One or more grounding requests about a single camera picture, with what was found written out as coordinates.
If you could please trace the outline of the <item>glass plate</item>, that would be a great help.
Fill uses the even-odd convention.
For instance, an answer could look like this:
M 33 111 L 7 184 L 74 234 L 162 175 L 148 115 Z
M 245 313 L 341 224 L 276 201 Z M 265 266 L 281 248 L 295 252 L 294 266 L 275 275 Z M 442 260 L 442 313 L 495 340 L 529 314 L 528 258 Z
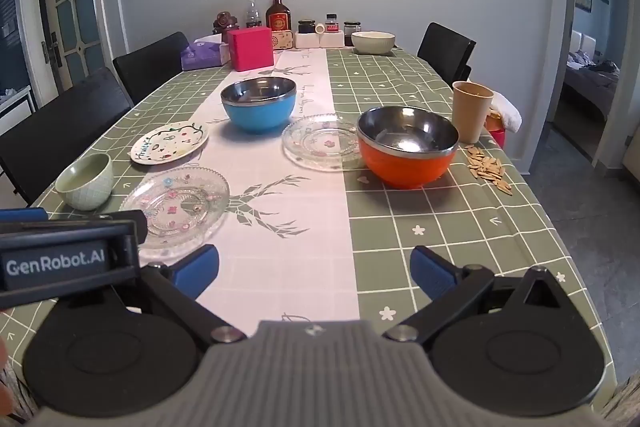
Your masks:
M 292 121 L 282 132 L 282 150 L 299 167 L 344 172 L 361 169 L 356 124 L 336 114 L 318 114 Z
M 172 262 L 203 246 L 224 222 L 229 184 L 213 169 L 186 166 L 141 182 L 120 209 L 140 210 L 148 226 L 141 263 Z

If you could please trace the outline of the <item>green ceramic bowl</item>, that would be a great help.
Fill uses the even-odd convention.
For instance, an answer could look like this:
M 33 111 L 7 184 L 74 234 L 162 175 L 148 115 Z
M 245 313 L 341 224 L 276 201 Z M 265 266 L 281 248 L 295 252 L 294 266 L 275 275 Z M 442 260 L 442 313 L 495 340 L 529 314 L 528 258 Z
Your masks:
M 107 153 L 81 157 L 55 180 L 54 191 L 66 205 L 79 211 L 96 210 L 111 197 L 113 163 Z

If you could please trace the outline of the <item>white fruity painted plate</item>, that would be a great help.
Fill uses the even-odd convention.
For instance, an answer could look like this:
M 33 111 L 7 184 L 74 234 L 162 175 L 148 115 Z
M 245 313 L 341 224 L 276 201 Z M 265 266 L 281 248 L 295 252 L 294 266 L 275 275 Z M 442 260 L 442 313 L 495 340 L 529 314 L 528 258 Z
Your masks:
M 129 157 L 139 165 L 169 164 L 199 150 L 208 136 L 209 127 L 206 122 L 191 119 L 164 124 L 134 143 Z

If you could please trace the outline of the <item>orange steel bowl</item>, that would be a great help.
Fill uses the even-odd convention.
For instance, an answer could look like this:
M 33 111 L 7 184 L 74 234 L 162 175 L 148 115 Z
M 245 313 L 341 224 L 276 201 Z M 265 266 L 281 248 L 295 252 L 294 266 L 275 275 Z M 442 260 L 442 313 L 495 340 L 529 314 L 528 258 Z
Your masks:
M 439 179 L 459 144 L 459 132 L 448 118 L 411 106 L 372 107 L 359 116 L 356 132 L 364 165 L 395 188 L 418 188 Z

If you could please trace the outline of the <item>blue steel bowl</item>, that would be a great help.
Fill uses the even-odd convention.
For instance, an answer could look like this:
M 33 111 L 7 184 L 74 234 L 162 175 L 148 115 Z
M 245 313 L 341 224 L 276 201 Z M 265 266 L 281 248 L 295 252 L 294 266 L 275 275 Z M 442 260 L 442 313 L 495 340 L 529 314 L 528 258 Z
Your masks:
M 256 77 L 229 84 L 220 98 L 232 124 L 246 132 L 262 133 L 288 122 L 296 94 L 294 80 Z

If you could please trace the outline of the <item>green checked tablecloth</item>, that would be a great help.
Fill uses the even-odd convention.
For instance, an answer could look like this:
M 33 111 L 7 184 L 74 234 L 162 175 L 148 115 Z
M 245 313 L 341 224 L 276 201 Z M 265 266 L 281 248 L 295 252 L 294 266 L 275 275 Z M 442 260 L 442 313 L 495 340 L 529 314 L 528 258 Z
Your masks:
M 438 180 L 415 190 L 388 187 L 360 167 L 310 170 L 285 156 L 279 135 L 230 124 L 220 92 L 236 80 L 227 67 L 184 72 L 96 142 L 113 161 L 107 206 L 117 209 L 152 176 L 129 157 L 140 136 L 168 122 L 207 122 L 207 144 L 192 164 L 222 174 L 231 197 L 213 238 L 220 272 L 203 306 L 247 332 L 262 320 L 355 317 L 384 331 L 427 302 L 409 274 L 411 249 L 424 245 L 455 265 L 479 263 L 502 275 L 544 265 L 605 340 L 574 260 L 509 159 L 504 187 L 473 176 L 464 150 Z

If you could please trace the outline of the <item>right black chair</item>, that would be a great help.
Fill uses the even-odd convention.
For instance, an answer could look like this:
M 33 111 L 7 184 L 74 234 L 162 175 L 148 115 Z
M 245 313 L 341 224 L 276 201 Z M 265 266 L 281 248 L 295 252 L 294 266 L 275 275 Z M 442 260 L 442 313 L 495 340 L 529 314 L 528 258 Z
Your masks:
M 428 24 L 417 57 L 427 62 L 448 86 L 471 74 L 469 59 L 476 42 L 439 23 Z

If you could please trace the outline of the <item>purple tissue box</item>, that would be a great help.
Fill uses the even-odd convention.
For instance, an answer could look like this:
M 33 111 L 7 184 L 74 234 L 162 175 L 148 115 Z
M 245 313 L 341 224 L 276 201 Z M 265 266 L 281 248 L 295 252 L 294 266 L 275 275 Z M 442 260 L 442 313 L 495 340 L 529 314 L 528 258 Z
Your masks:
M 183 72 L 221 67 L 230 61 L 229 46 L 222 35 L 197 38 L 180 53 L 180 60 Z

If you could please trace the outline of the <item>pink box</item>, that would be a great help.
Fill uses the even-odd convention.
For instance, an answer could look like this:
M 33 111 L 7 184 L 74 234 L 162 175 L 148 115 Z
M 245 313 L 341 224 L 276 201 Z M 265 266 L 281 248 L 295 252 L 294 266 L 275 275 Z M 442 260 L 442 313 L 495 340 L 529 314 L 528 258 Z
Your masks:
M 256 26 L 233 29 L 227 34 L 232 67 L 237 72 L 272 66 L 274 63 L 272 32 Z

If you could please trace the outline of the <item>cream ceramic bowl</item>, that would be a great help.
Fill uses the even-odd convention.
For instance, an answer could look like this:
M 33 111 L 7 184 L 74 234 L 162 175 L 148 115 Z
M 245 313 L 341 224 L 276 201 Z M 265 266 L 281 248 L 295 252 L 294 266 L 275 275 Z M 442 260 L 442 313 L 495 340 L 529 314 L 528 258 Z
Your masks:
M 352 46 L 358 53 L 386 55 L 392 52 L 396 37 L 385 31 L 355 31 L 352 33 Z

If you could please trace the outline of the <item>dark brown figurine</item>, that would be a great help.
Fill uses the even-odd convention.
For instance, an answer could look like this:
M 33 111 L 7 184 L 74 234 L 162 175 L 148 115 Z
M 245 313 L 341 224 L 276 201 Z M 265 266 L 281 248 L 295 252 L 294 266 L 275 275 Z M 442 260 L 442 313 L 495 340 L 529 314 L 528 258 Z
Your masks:
M 223 35 L 229 30 L 238 29 L 238 19 L 229 11 L 222 11 L 216 15 L 213 22 L 213 34 Z

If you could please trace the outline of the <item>clear water bottle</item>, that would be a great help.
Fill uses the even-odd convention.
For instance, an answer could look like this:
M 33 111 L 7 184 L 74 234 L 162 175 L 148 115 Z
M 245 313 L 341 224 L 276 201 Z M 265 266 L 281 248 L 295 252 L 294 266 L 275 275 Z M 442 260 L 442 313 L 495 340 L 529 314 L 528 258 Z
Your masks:
M 257 7 L 257 0 L 247 0 L 247 10 L 245 15 L 245 27 L 259 27 L 262 26 L 262 16 Z

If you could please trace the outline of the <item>white box set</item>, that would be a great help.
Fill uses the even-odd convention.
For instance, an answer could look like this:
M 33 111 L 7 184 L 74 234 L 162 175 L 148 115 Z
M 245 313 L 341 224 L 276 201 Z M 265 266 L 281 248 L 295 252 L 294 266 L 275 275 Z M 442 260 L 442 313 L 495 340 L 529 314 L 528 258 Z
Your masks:
M 345 36 L 343 31 L 324 32 L 323 34 L 301 34 L 296 32 L 294 46 L 297 49 L 338 49 L 344 48 Z

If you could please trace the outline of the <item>brown liquor bottle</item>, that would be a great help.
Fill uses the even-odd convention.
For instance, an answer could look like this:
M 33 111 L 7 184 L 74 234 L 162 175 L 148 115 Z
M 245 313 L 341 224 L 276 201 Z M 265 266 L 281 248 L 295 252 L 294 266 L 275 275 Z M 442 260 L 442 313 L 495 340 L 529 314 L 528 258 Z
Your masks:
M 272 0 L 266 12 L 266 23 L 272 31 L 291 29 L 291 11 L 282 0 Z

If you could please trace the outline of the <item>red label jar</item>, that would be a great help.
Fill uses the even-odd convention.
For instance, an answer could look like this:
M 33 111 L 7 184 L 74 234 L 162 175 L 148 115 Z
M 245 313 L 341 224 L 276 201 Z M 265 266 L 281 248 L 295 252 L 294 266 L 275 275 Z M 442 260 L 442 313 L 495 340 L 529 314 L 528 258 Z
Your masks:
M 335 13 L 326 14 L 326 23 L 324 24 L 326 32 L 337 32 L 340 30 L 340 23 L 337 20 Z

